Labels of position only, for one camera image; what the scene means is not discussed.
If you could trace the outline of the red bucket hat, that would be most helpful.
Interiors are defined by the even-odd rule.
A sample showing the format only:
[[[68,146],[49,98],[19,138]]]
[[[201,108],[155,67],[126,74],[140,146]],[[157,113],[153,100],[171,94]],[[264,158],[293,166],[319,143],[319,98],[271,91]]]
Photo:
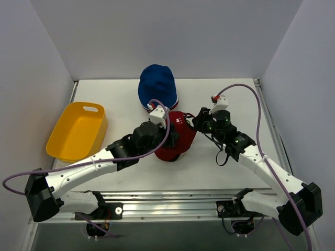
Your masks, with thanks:
[[[169,110],[173,110],[178,106],[178,100],[176,101],[176,103],[170,107],[168,107]]]

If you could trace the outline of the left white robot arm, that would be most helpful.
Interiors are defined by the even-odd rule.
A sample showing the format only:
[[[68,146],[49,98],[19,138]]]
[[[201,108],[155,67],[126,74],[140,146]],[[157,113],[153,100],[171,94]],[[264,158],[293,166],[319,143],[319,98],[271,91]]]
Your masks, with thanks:
[[[48,173],[34,170],[25,188],[33,220],[43,222],[59,212],[74,213],[76,218],[82,214],[90,220],[104,218],[108,206],[100,192],[73,192],[72,189],[137,164],[159,145],[173,147],[179,137],[173,124],[164,128],[147,121],[89,158]]]

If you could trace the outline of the red baseball cap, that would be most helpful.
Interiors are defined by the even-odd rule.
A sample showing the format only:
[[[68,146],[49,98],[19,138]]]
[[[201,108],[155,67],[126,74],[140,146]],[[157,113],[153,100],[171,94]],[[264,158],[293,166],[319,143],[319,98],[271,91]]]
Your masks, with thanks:
[[[174,123],[177,132],[180,134],[180,138],[175,147],[170,149],[159,148],[155,151],[155,155],[158,159],[165,162],[172,162],[172,159],[176,155],[189,150],[196,135],[196,130],[191,122],[191,119],[194,117],[193,114],[182,111],[171,111],[169,113],[170,123]]]

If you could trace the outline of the white bucket hat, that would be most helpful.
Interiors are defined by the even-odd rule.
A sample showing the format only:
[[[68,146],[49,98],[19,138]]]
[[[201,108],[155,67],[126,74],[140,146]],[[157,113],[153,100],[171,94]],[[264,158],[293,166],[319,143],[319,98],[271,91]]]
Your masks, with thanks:
[[[178,106],[178,98],[175,99],[168,99],[167,101],[161,101],[166,107],[168,107],[170,110],[175,109]],[[144,110],[147,112],[151,112],[151,109],[148,107],[148,104],[146,104],[144,101],[141,100],[141,104]]]

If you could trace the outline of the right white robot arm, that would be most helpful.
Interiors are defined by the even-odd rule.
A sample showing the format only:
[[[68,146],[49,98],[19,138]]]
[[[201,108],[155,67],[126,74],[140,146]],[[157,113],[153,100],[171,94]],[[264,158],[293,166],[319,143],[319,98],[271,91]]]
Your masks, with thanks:
[[[227,157],[247,167],[275,192],[274,196],[267,196],[251,188],[243,189],[232,199],[235,214],[273,217],[296,236],[304,231],[304,226],[311,226],[322,216],[320,187],[314,182],[303,182],[263,157],[256,142],[231,124],[229,111],[211,112],[202,107],[192,122],[197,131],[210,134],[212,140],[223,146]]]

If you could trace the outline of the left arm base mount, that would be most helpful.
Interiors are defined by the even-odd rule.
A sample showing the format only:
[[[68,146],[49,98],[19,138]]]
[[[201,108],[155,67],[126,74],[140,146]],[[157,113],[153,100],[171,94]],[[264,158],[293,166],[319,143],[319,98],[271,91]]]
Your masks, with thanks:
[[[88,237],[95,239],[121,238],[122,235],[110,232],[110,221],[122,219],[124,204],[121,202],[107,203],[98,191],[92,191],[92,194],[97,199],[98,208],[91,214],[76,212],[74,219],[86,221]]]

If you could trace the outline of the blue bucket hat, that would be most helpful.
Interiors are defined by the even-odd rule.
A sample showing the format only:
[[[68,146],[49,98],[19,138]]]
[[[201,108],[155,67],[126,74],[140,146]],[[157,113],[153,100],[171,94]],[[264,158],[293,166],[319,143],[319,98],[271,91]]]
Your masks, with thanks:
[[[175,79],[168,66],[152,64],[146,67],[141,75],[138,85],[138,97],[146,104],[156,99],[167,101],[178,98]]]

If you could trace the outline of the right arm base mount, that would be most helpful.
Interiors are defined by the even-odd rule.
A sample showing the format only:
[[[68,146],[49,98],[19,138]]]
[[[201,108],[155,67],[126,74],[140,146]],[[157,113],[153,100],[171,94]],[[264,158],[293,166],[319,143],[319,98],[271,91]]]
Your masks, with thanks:
[[[237,237],[247,238],[264,220],[260,213],[238,212],[232,200],[216,201],[216,208],[226,233]]]

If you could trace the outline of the black embroidered cap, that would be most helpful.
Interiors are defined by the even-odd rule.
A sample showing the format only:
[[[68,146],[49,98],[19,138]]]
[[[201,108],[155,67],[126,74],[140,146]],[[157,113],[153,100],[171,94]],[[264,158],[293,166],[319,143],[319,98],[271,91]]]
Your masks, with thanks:
[[[185,154],[186,154],[186,152],[181,153],[181,154],[179,154],[179,155],[176,155],[176,156],[172,159],[172,162],[177,161],[178,159],[182,158]]]

